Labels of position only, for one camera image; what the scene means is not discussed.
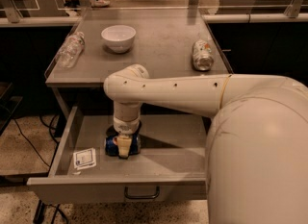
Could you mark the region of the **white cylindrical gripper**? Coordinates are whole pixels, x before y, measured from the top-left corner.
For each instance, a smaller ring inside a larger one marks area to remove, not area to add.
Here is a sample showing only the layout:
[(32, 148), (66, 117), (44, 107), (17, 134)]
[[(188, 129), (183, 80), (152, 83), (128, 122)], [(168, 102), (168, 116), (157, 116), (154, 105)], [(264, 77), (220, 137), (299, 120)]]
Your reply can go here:
[(133, 118), (127, 119), (124, 117), (114, 116), (113, 118), (114, 128), (119, 134), (116, 139), (117, 147), (118, 147), (118, 155), (126, 159), (129, 156), (130, 147), (132, 144), (132, 137), (128, 135), (132, 135), (135, 133), (140, 127), (141, 118), (139, 115)]

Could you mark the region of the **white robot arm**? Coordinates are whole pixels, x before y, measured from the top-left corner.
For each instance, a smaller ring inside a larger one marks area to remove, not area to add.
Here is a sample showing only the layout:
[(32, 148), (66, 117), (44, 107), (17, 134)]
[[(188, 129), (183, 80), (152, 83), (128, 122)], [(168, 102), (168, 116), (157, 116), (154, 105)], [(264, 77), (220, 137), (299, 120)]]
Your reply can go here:
[(139, 65), (108, 76), (115, 129), (133, 134), (147, 103), (211, 118), (210, 224), (308, 224), (308, 91), (284, 76), (152, 79)]

